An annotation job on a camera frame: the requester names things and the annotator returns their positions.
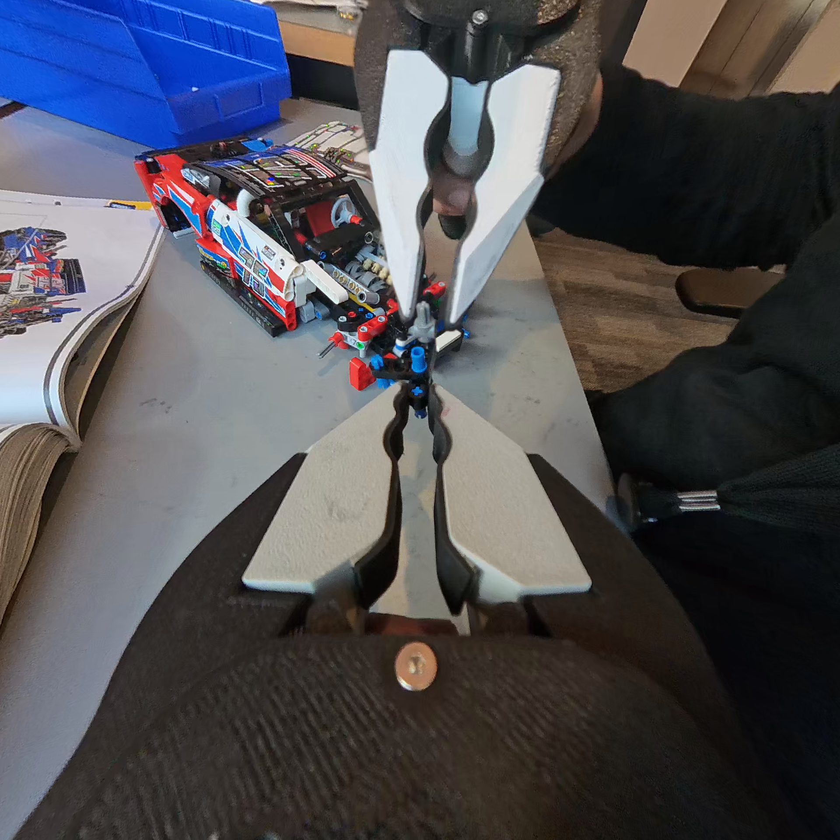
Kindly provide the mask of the blue plastic bin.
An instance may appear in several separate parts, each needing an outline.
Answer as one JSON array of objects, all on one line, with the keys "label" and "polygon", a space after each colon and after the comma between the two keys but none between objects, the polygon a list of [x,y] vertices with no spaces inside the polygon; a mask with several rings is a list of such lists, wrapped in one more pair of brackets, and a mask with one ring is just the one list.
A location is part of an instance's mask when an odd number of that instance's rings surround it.
[{"label": "blue plastic bin", "polygon": [[239,1],[2,1],[3,98],[164,149],[280,118],[273,9]]}]

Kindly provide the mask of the person's black clothing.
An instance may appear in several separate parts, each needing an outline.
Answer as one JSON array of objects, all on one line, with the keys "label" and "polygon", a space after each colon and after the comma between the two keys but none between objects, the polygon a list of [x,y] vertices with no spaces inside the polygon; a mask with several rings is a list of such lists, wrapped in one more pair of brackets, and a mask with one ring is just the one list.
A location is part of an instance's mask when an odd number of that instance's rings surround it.
[{"label": "person's black clothing", "polygon": [[761,763],[810,838],[838,838],[838,214],[725,342],[595,404],[614,473],[747,489],[642,528]]}]

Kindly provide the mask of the person's right forearm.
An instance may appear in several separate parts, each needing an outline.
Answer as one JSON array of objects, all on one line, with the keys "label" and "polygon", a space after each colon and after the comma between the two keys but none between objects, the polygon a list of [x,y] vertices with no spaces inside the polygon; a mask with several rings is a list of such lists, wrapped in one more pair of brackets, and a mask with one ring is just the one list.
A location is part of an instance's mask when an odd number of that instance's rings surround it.
[{"label": "person's right forearm", "polygon": [[589,139],[535,216],[673,266],[789,265],[838,213],[839,87],[740,100],[602,65]]}]

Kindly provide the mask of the person's right hand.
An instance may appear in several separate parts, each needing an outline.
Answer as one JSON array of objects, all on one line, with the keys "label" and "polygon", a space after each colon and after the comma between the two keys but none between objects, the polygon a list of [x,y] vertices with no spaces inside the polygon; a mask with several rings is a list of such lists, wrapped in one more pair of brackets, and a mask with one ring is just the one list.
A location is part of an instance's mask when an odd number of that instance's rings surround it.
[{"label": "person's right hand", "polygon": [[464,216],[474,194],[474,184],[446,169],[432,178],[433,210],[439,216]]}]

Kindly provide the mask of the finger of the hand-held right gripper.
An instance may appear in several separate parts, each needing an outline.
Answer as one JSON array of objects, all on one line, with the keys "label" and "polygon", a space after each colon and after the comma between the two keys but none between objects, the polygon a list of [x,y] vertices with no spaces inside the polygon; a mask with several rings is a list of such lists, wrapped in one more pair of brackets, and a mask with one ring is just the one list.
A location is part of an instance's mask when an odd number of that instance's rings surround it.
[{"label": "finger of the hand-held right gripper", "polygon": [[448,325],[461,320],[476,300],[543,184],[543,154],[560,82],[559,69],[526,64],[490,85],[492,152],[476,181],[474,216],[457,250]]},{"label": "finger of the hand-held right gripper", "polygon": [[427,141],[448,94],[448,77],[430,56],[414,49],[389,52],[370,163],[386,261],[405,323],[415,319],[424,272],[423,217],[432,178]]}]

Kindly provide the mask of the toy brick race car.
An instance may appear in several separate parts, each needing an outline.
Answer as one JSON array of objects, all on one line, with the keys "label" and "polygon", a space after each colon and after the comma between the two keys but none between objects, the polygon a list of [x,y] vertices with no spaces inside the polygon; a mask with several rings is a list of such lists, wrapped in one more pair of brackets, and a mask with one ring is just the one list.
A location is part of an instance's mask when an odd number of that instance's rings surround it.
[{"label": "toy brick race car", "polygon": [[[419,342],[354,177],[319,154],[247,136],[147,150],[134,169],[162,224],[195,235],[204,274],[271,337],[321,322],[329,336],[318,357],[347,353],[355,390],[401,383],[409,397],[399,360]],[[468,338],[466,317],[445,326],[447,285],[435,275],[423,273],[418,290],[437,322],[435,363]]]}]

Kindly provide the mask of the grey desk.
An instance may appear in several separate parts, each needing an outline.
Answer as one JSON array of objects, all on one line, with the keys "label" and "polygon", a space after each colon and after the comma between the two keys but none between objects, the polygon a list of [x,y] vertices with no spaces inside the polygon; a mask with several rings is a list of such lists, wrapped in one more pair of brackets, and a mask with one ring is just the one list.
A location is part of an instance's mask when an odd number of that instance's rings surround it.
[{"label": "grey desk", "polygon": [[[602,511],[613,494],[571,351],[522,227],[436,382]],[[164,237],[2,627],[1,833],[74,753],[134,629],[178,565],[292,455],[376,395],[327,328],[272,339]]]}]

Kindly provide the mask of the holographic sticker sheet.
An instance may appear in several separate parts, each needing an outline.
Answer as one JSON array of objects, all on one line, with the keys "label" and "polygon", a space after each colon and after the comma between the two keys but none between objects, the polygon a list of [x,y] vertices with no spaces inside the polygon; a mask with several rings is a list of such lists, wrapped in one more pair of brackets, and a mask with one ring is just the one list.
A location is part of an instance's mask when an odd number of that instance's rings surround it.
[{"label": "holographic sticker sheet", "polygon": [[368,145],[359,125],[341,121],[325,122],[289,140],[287,144],[319,154],[346,174],[372,183]]}]

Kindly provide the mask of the open building instruction book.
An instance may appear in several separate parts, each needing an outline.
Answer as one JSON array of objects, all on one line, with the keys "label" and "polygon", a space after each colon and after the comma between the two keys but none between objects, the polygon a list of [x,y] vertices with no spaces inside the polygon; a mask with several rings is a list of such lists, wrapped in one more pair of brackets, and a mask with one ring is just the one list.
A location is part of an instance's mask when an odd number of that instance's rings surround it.
[{"label": "open building instruction book", "polygon": [[91,381],[163,239],[146,202],[2,190],[1,616],[34,549],[49,480],[81,446]]}]

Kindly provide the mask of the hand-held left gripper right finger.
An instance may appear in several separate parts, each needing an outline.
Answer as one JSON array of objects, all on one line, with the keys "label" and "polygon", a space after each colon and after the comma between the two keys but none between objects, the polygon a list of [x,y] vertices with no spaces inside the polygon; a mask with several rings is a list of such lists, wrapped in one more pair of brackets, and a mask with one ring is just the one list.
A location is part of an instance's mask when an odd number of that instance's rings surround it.
[{"label": "hand-held left gripper right finger", "polygon": [[437,580],[447,608],[578,595],[592,578],[521,446],[432,387]]}]

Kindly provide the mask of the black connector with blue pin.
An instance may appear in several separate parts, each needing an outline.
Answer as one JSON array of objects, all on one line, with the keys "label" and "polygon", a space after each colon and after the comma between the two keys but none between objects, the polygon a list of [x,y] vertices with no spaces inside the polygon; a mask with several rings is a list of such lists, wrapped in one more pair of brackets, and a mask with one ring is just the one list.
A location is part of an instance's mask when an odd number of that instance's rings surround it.
[{"label": "black connector with blue pin", "polygon": [[400,379],[408,383],[408,401],[414,416],[426,419],[433,381],[434,347],[427,343],[417,343],[399,361]]}]

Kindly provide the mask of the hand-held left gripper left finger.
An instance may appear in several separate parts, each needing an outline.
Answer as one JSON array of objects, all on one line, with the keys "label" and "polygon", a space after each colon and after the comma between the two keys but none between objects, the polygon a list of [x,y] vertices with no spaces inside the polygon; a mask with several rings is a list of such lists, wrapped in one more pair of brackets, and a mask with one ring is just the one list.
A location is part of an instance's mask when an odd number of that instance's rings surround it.
[{"label": "hand-held left gripper left finger", "polygon": [[371,607],[397,573],[402,453],[403,387],[394,385],[301,454],[242,584]]}]

